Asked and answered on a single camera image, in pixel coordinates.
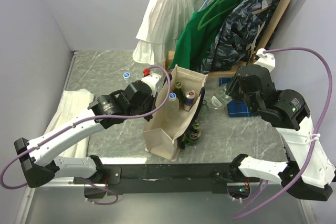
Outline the green gold-capped glass bottle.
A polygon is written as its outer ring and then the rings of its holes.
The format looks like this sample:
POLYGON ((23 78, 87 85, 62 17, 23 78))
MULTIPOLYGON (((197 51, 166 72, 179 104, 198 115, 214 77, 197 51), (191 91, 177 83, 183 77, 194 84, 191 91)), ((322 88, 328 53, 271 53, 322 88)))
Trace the green gold-capped glass bottle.
POLYGON ((184 104, 184 101, 185 101, 185 96, 184 96, 184 93, 182 91, 182 84, 180 82, 175 83, 175 88, 174 88, 173 92, 176 94, 176 97, 178 98, 179 107, 182 108, 183 104, 184 104))

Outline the red bull can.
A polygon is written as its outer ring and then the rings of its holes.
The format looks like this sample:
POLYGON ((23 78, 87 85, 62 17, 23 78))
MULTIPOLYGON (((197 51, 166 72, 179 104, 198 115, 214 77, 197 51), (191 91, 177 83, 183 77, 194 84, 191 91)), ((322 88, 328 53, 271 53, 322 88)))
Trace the red bull can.
POLYGON ((188 90, 185 92, 185 99, 183 104, 183 109, 185 111, 190 111, 191 107, 194 104, 195 100, 195 91, 194 90, 188 90))

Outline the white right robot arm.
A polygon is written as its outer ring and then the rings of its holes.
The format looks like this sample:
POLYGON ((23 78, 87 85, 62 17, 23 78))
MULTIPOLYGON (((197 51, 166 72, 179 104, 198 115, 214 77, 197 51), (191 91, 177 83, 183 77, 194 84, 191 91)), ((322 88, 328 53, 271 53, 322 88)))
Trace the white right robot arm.
POLYGON ((277 90, 269 70, 259 65, 240 67, 226 93, 245 102, 278 131, 287 155, 285 162, 271 162, 239 154, 229 166, 232 179, 268 180, 297 199, 327 201, 332 194, 335 166, 314 133, 303 96, 295 90, 277 90))

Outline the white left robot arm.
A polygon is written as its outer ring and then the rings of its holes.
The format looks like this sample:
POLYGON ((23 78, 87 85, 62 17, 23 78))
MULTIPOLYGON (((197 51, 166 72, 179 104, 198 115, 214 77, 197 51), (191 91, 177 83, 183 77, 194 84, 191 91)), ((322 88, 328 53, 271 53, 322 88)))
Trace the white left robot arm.
POLYGON ((101 182, 107 171, 98 156, 62 157, 61 153, 86 137, 121 124, 125 116, 151 117, 157 95, 157 85, 144 80, 128 84, 124 90, 101 95, 74 119, 36 139, 20 138, 14 146, 30 188, 40 187, 54 178, 82 177, 93 183, 101 182))

